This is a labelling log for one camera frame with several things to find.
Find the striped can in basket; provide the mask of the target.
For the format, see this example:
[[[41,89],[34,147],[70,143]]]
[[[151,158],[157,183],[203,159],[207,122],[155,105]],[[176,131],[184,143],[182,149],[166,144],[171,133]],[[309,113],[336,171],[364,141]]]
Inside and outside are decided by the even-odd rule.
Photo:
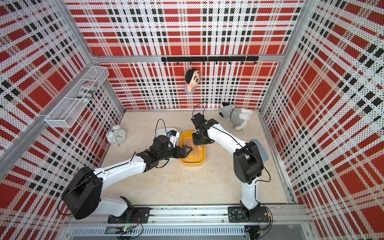
[[[85,81],[78,92],[77,98],[84,103],[90,101],[91,99],[93,99],[96,87],[96,82]]]

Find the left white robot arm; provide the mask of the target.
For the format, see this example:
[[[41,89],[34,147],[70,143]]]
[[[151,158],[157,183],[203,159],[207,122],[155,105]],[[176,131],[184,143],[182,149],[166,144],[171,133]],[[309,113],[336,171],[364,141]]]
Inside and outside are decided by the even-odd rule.
[[[134,153],[129,160],[94,170],[81,168],[62,193],[60,202],[76,220],[109,215],[128,222],[134,218],[134,205],[124,196],[118,200],[104,198],[102,192],[119,181],[156,168],[160,161],[185,159],[192,151],[192,147],[174,146],[167,136],[160,135],[148,149]]]

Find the white alarm clock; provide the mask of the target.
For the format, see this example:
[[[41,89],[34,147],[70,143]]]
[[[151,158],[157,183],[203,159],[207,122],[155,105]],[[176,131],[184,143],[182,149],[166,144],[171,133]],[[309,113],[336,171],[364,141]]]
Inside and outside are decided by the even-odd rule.
[[[120,125],[114,125],[107,132],[106,138],[110,144],[120,145],[126,140],[126,131]]]

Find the yellow storage box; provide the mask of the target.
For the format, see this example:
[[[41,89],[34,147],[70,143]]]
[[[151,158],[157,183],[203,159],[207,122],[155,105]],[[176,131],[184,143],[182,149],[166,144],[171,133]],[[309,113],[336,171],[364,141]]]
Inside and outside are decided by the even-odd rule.
[[[194,131],[185,131],[180,137],[180,147],[183,145],[193,148],[193,151],[186,159],[180,159],[180,162],[188,167],[196,167],[203,164],[206,158],[206,148],[204,145],[196,146],[193,141]]]

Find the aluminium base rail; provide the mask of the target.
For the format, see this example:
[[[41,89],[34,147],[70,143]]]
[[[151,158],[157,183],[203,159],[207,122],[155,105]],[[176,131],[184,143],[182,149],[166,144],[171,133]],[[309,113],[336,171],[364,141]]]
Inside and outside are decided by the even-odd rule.
[[[94,215],[68,218],[61,240],[239,239],[315,240],[303,205],[264,205],[247,217],[238,205],[140,206],[126,222]]]

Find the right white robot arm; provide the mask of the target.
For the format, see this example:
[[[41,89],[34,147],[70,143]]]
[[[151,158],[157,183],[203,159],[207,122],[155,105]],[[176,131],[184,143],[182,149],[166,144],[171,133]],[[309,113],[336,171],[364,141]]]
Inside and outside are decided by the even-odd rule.
[[[191,118],[196,132],[193,142],[196,146],[218,143],[233,157],[234,173],[242,183],[240,207],[229,211],[230,220],[236,222],[272,221],[272,214],[259,201],[258,187],[265,169],[259,148],[255,142],[245,142],[228,131],[214,119],[206,120],[197,113]]]

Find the cartoon boy doll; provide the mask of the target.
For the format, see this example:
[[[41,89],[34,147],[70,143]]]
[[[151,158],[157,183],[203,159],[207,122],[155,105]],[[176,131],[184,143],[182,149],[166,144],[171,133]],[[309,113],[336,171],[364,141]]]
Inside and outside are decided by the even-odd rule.
[[[200,83],[200,71],[196,69],[190,69],[185,75],[185,92],[187,94],[193,94],[195,87]]]

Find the black hook rail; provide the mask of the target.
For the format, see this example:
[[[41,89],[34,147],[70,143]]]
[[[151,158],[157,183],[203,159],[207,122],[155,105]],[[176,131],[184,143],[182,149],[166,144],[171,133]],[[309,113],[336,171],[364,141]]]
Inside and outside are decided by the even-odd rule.
[[[161,57],[163,63],[197,62],[257,62],[259,56],[205,56],[205,57]]]

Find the white storage box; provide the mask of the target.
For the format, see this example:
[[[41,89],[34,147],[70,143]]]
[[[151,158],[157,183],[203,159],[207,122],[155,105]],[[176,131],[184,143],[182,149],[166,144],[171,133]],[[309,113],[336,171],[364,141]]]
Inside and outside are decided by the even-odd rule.
[[[164,135],[164,136],[167,136],[168,137],[168,131],[170,131],[170,130],[176,130],[177,131],[177,129],[175,129],[175,128],[169,128],[169,129],[165,129],[165,128],[163,128],[163,129],[159,129],[159,130],[156,130],[156,132],[155,132],[155,135],[154,135],[154,137],[156,138],[156,137],[158,137],[158,136],[161,136],[161,135]]]

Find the grey plush dog toy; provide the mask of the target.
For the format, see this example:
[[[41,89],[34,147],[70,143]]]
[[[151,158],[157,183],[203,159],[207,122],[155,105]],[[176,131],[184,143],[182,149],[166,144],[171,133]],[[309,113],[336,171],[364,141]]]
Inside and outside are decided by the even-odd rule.
[[[248,125],[253,113],[254,111],[252,110],[235,108],[229,103],[222,102],[222,108],[219,114],[221,117],[231,120],[236,130],[243,130]]]

